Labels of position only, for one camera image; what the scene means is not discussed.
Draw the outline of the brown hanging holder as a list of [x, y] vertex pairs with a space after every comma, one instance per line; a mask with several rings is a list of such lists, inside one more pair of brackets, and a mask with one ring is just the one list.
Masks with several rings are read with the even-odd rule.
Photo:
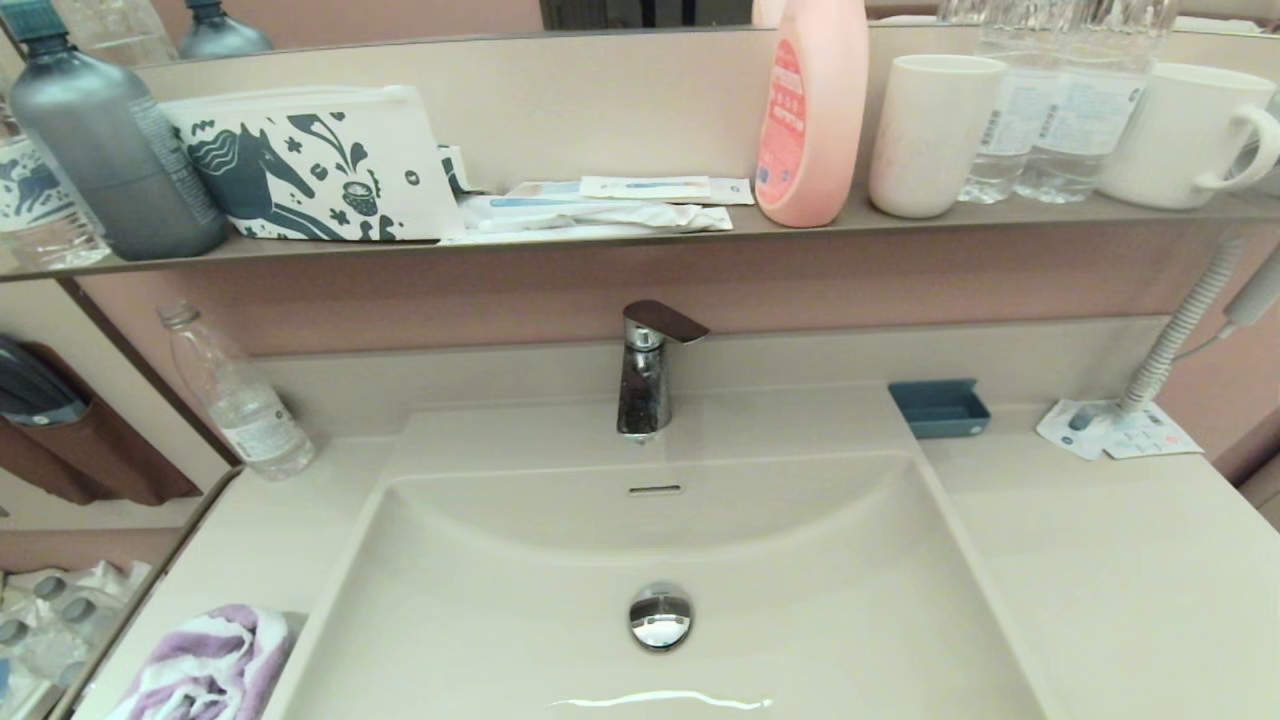
[[201, 496], [182, 470], [52, 348], [17, 343], [50, 365], [90, 409], [78, 421], [54, 427], [20, 427], [0, 416], [0, 469], [78, 506], [125, 500], [157, 507]]

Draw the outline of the dark grey item in holder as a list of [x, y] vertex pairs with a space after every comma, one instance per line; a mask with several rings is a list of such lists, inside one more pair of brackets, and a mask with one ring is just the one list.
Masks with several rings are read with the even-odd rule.
[[0, 416], [20, 427], [78, 421], [90, 404], [45, 361], [0, 334]]

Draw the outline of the beige rectangular sink basin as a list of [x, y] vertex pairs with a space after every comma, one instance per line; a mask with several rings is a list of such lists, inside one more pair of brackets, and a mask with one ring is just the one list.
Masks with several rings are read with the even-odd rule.
[[675, 407], [412, 416], [264, 720], [1068, 720], [884, 388]]

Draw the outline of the pink lotion bottle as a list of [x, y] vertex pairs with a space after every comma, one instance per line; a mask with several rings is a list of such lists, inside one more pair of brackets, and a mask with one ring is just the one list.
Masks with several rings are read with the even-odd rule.
[[831, 224], [859, 158], [870, 74], [865, 0], [787, 0], [756, 151], [756, 205], [796, 229]]

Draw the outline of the small white blue printed packet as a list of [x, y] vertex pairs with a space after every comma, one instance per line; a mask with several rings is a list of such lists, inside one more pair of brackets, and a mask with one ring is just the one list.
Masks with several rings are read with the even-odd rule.
[[486, 191], [475, 184], [467, 174], [465, 155], [460, 146], [440, 143], [436, 146], [442, 168], [451, 191], [456, 196], [484, 195]]

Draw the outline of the white pouch with blue horse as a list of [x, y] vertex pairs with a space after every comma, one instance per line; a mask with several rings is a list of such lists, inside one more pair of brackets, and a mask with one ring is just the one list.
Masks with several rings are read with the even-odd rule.
[[303, 86], [163, 104], [243, 236], [451, 242], [465, 219], [419, 91]]

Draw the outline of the wall mirror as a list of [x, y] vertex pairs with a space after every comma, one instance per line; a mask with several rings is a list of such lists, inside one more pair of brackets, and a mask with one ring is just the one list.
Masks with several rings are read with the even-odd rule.
[[[977, 29], [934, 22], [945, 0], [860, 0], [873, 56], [969, 53]], [[127, 67], [180, 61], [192, 26], [186, 0], [51, 0], [84, 53]], [[275, 54], [467, 51], [586, 67], [699, 73], [762, 70], [790, 0], [219, 0], [264, 33]], [[1280, 61], [1280, 0], [1178, 0], [1181, 14], [1158, 59], [1258, 69]]]

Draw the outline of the grey white hair dryer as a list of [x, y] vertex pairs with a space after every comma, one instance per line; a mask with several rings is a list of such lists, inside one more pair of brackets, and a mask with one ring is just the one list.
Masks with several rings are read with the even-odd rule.
[[1280, 301], [1280, 243], [1224, 309], [1228, 334], [1254, 325]]

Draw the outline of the purple white striped towel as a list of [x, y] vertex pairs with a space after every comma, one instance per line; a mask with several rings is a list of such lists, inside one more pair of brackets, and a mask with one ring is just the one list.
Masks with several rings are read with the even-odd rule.
[[168, 632], [106, 720], [262, 720], [294, 646], [292, 616], [228, 603]]

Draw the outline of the chrome drain stopper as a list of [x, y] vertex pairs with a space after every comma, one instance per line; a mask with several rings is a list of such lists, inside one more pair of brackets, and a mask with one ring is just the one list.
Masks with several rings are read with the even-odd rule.
[[680, 647], [692, 630], [691, 596], [680, 585], [655, 582], [643, 587], [628, 609], [628, 629], [646, 652], [663, 653]]

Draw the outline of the crumpled white toiletry packet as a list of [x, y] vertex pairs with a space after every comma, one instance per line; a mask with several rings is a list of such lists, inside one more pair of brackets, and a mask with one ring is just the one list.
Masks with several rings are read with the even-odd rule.
[[733, 222], [723, 208], [600, 199], [547, 199], [476, 195], [458, 202], [468, 232], [503, 234], [575, 228], [727, 232]]

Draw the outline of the white handleless cup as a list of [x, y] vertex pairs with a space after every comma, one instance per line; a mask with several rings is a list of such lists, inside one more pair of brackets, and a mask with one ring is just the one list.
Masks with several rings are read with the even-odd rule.
[[923, 220], [957, 202], [1007, 72], [1007, 63], [986, 56], [893, 60], [870, 161], [878, 210]]

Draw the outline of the blue soap tray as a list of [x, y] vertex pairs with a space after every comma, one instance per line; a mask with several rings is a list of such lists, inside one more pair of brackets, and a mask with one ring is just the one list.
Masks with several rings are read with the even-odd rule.
[[895, 382], [888, 392], [918, 439], [979, 436], [992, 420], [973, 378]]

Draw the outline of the grey bottle with teal cap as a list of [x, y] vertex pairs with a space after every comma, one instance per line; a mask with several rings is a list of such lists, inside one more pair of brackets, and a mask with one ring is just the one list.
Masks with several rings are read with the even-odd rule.
[[129, 68], [70, 41], [52, 0], [0, 0], [26, 49], [9, 97], [17, 124], [70, 184], [111, 252], [125, 263], [198, 258], [228, 220], [148, 86]]

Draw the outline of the chrome faucet with dark handle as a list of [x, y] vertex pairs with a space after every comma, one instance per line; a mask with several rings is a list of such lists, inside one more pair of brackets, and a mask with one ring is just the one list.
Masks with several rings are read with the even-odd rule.
[[623, 309], [623, 355], [616, 429], [635, 445], [654, 441], [672, 419], [666, 361], [668, 343], [708, 337], [700, 322], [652, 299]]

